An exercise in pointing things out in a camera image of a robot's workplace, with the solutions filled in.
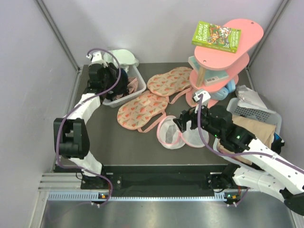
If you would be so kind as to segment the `black bra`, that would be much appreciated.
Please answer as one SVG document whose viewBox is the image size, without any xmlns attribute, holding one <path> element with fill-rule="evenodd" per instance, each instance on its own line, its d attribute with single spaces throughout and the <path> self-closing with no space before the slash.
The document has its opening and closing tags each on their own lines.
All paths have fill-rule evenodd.
<svg viewBox="0 0 304 228">
<path fill-rule="evenodd" d="M 117 81 L 119 69 L 113 63 L 108 63 L 108 68 L 106 68 L 106 70 L 108 70 L 108 72 L 110 73 L 109 85 L 107 87 L 108 89 Z M 128 75 L 124 69 L 120 68 L 120 70 L 121 70 L 121 76 L 119 82 L 106 95 L 106 99 L 110 101 L 118 99 L 118 96 L 120 95 L 126 96 L 129 94 Z"/>
</svg>

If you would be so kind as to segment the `white mesh pink-trim laundry bag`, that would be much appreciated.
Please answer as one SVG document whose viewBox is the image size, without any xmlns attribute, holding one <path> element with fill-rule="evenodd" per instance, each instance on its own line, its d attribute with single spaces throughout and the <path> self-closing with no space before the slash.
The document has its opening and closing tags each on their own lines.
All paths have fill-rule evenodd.
<svg viewBox="0 0 304 228">
<path fill-rule="evenodd" d="M 191 130 L 191 121 L 187 122 L 186 131 L 181 132 L 174 123 L 175 116 L 165 117 L 157 127 L 157 139 L 167 149 L 179 149 L 184 145 L 193 148 L 202 148 L 205 146 L 199 135 L 199 129 Z"/>
</svg>

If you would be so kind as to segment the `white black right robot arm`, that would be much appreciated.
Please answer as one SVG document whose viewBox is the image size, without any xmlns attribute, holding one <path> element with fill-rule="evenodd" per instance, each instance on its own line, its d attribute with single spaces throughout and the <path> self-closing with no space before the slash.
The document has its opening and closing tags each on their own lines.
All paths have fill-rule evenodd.
<svg viewBox="0 0 304 228">
<path fill-rule="evenodd" d="M 282 201 L 291 211 L 304 214 L 304 171 L 283 159 L 264 145 L 253 133 L 232 121 L 232 113 L 220 105 L 195 107 L 181 112 L 174 123 L 183 133 L 190 122 L 192 130 L 205 130 L 220 140 L 230 154 L 215 152 L 221 157 L 237 156 L 251 161 L 259 170 L 239 164 L 234 171 L 222 175 L 227 188 L 235 185 L 258 190 Z"/>
</svg>

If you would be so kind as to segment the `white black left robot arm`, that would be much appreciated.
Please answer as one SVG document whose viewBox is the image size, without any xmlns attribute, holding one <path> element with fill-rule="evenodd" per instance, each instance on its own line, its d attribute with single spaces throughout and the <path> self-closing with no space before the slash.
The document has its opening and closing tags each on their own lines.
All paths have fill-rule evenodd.
<svg viewBox="0 0 304 228">
<path fill-rule="evenodd" d="M 72 161 L 97 188 L 107 185 L 108 177 L 102 174 L 103 165 L 90 152 L 90 140 L 86 123 L 99 108 L 106 94 L 119 79 L 120 70 L 112 63 L 91 63 L 87 68 L 88 81 L 78 103 L 64 117 L 53 122 L 54 149 L 58 164 L 59 157 Z"/>
</svg>

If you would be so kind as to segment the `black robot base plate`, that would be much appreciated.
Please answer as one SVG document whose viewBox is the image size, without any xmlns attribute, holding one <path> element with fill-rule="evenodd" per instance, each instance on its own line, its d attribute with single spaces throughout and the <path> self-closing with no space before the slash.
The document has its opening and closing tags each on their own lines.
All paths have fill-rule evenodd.
<svg viewBox="0 0 304 228">
<path fill-rule="evenodd" d="M 114 197 L 198 197 L 219 191 L 239 192 L 240 187 L 220 180 L 222 165 L 106 165 L 99 177 L 78 173 L 83 190 L 112 189 Z"/>
</svg>

